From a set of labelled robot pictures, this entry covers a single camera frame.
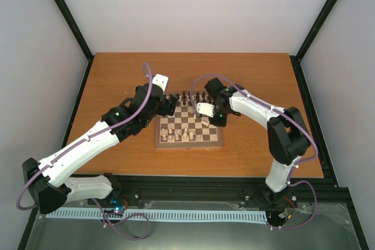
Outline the wooden folding chess board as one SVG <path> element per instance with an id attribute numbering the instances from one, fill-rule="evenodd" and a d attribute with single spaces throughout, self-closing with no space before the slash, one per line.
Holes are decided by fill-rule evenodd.
<path id="1" fill-rule="evenodd" d="M 173 115 L 157 116 L 155 147 L 158 149 L 220 148 L 223 146 L 221 129 L 210 124 L 209 118 L 197 116 L 189 93 L 167 93 L 167 98 L 176 97 Z"/>

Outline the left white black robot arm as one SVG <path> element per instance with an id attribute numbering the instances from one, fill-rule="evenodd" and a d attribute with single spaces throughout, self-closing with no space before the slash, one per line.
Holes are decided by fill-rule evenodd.
<path id="1" fill-rule="evenodd" d="M 155 76 L 152 83 L 136 87 L 135 95 L 111 108 L 84 135 L 40 161 L 29 158 L 22 164 L 25 187 L 34 200 L 32 208 L 48 214 L 63 204 L 80 199 L 103 199 L 117 204 L 122 190 L 107 176 L 72 178 L 82 165 L 101 152 L 139 134 L 157 116 L 173 115 L 176 98 L 168 100 L 167 79 Z"/>

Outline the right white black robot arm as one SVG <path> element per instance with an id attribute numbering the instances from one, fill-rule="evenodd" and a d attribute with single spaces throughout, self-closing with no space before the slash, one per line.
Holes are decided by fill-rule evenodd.
<path id="1" fill-rule="evenodd" d="M 276 107 L 237 84 L 226 87 L 218 78 L 209 80 L 204 89 L 212 98 L 212 105 L 200 102 L 197 111 L 209 117 L 210 124 L 225 127 L 228 115 L 245 115 L 267 130 L 272 165 L 258 196 L 266 205 L 276 205 L 285 193 L 293 168 L 312 144 L 299 109 Z"/>

